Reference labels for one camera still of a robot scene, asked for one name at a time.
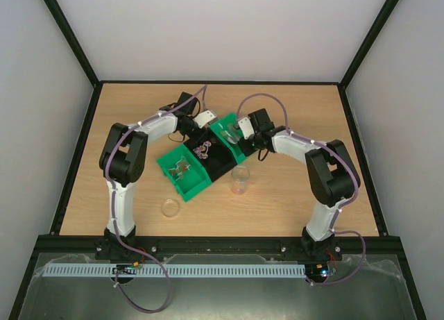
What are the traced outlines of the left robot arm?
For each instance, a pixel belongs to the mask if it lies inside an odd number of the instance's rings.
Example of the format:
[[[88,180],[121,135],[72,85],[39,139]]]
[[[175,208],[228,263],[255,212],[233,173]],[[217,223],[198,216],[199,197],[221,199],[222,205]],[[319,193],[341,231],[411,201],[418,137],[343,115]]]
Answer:
[[[133,215],[135,185],[144,172],[149,144],[163,136],[180,131],[190,135],[202,130],[204,123],[196,121],[193,111],[200,103],[198,94],[183,92],[175,103],[161,107],[154,115],[133,124],[115,123],[105,141],[99,168],[109,191],[109,219],[104,231],[106,239],[127,243],[135,235]]]

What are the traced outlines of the clear glass jar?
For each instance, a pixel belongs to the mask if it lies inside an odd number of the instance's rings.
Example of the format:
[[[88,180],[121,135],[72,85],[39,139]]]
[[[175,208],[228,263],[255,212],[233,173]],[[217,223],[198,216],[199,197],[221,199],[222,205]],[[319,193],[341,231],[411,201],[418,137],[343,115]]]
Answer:
[[[234,194],[244,194],[247,190],[248,181],[250,178],[249,169],[246,166],[238,165],[231,171],[231,191]]]

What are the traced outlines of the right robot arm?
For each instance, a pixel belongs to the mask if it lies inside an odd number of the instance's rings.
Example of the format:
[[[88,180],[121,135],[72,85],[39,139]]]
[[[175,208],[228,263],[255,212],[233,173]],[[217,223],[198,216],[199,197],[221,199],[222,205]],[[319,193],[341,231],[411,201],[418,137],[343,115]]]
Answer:
[[[302,249],[307,257],[319,258],[327,250],[325,240],[333,236],[343,207],[359,192],[360,179],[345,144],[340,140],[317,142],[285,126],[277,127],[263,108],[238,118],[235,127],[241,132],[239,146],[244,155],[265,150],[305,164],[316,204],[302,232]]]

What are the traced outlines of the metal scoop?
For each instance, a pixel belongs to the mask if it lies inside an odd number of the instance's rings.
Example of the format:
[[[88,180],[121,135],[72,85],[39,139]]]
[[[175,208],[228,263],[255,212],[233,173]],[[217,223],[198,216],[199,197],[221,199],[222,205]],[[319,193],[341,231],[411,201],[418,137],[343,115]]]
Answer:
[[[238,144],[241,136],[235,130],[222,130],[221,136],[229,143],[229,144]]]

